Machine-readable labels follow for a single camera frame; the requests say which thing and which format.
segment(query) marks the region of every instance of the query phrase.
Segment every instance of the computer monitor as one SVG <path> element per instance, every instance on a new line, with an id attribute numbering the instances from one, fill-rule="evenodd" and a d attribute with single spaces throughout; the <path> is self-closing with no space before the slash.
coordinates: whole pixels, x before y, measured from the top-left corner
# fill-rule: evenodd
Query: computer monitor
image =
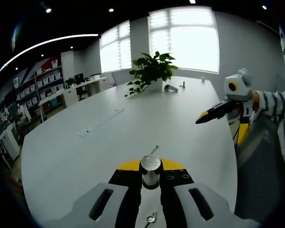
<path id="1" fill-rule="evenodd" d="M 75 80 L 76 80 L 76 84 L 80 85 L 82 82 L 84 82 L 83 74 L 75 75 Z"/>

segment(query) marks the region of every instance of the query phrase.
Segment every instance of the metal cylinder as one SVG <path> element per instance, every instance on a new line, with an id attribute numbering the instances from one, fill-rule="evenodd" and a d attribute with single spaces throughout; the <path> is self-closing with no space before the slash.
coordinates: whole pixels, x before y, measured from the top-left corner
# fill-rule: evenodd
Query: metal cylinder
<path id="1" fill-rule="evenodd" d="M 147 189 L 155 189 L 159 186 L 160 165 L 161 160 L 153 155 L 147 155 L 141 159 L 142 184 Z"/>

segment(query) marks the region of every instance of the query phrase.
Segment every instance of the power strip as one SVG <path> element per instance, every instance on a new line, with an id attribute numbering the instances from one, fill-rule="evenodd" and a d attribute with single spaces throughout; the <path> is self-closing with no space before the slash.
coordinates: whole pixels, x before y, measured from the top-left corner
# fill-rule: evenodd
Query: power strip
<path id="1" fill-rule="evenodd" d="M 125 109 L 115 109 L 113 112 L 105 115 L 103 118 L 97 120 L 96 122 L 92 123 L 89 126 L 86 126 L 82 131 L 78 132 L 78 134 L 83 138 L 89 133 L 93 132 L 97 127 L 105 124 L 107 121 L 118 115 L 119 113 L 123 112 Z"/>

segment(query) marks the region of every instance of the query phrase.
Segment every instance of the white pot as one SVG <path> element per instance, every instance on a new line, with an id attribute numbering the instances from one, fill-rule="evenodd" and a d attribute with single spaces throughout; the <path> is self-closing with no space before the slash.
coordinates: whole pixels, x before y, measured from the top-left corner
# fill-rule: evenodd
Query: white pot
<path id="1" fill-rule="evenodd" d="M 153 81 L 151 82 L 151 84 L 147 87 L 147 91 L 150 93 L 154 93 L 154 92 L 161 92 L 162 91 L 162 79 L 159 78 L 157 79 L 157 81 Z"/>

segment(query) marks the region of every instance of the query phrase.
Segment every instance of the white cabinet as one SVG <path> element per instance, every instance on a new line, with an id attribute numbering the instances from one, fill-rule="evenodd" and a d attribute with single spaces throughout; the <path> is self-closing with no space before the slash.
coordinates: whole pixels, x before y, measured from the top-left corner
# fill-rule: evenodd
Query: white cabinet
<path id="1" fill-rule="evenodd" d="M 104 91 L 110 88 L 109 83 L 108 83 L 108 79 L 101 79 L 99 81 L 99 87 L 100 87 L 100 91 Z"/>
<path id="2" fill-rule="evenodd" d="M 76 88 L 67 89 L 61 97 L 66 108 L 79 101 Z"/>
<path id="3" fill-rule="evenodd" d="M 15 140 L 12 133 L 12 129 L 15 127 L 15 123 L 12 122 L 8 125 L 5 131 L 0 135 L 0 142 L 5 147 L 9 156 L 15 160 L 20 154 L 20 147 L 18 142 Z"/>

